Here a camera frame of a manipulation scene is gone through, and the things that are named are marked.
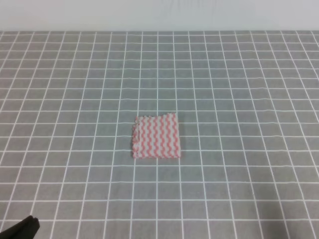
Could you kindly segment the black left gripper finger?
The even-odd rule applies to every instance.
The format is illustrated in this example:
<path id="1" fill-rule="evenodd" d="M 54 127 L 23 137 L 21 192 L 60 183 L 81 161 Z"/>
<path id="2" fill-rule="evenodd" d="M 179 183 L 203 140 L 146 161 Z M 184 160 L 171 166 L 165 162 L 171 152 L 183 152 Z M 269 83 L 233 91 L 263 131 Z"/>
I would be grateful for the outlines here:
<path id="1" fill-rule="evenodd" d="M 38 218 L 28 216 L 0 233 L 0 239 L 33 239 L 40 228 Z"/>

